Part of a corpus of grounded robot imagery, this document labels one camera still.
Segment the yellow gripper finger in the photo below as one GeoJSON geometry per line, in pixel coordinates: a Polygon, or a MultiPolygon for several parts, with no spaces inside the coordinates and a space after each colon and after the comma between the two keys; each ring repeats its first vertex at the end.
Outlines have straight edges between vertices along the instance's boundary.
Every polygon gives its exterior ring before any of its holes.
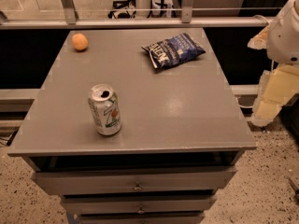
{"type": "Polygon", "coordinates": [[[253,103],[251,123],[258,127],[267,126],[298,92],[298,65],[280,64],[273,71],[264,71],[253,103]]]}
{"type": "Polygon", "coordinates": [[[257,35],[249,40],[248,47],[251,49],[266,49],[269,25],[264,27],[257,35]]]}

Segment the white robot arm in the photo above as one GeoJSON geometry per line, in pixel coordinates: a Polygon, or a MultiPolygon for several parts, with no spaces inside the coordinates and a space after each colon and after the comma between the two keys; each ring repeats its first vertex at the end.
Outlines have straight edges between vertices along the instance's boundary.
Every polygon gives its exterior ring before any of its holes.
{"type": "Polygon", "coordinates": [[[252,108],[251,123],[263,127],[299,92],[299,0],[289,0],[248,47],[266,49],[267,57],[278,64],[263,72],[252,108]]]}

